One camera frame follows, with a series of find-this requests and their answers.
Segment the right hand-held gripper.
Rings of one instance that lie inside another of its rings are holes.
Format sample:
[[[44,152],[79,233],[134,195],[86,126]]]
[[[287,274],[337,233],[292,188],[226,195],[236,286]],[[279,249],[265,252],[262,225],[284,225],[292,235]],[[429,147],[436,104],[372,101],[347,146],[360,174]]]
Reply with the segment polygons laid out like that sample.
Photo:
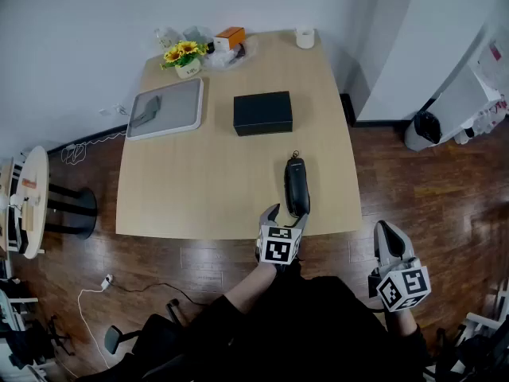
[[[428,269],[414,257],[409,236],[395,224],[380,220],[375,243],[380,267],[368,276],[369,297],[379,297],[388,312],[415,307],[431,293],[431,286]]]

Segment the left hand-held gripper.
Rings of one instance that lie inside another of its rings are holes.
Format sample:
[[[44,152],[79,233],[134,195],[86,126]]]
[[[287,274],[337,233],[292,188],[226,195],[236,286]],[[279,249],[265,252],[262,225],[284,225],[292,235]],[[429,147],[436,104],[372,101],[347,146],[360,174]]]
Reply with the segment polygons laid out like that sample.
[[[299,216],[293,225],[279,226],[276,222],[279,209],[279,203],[271,205],[260,216],[256,242],[258,261],[290,265],[299,251],[309,215]]]

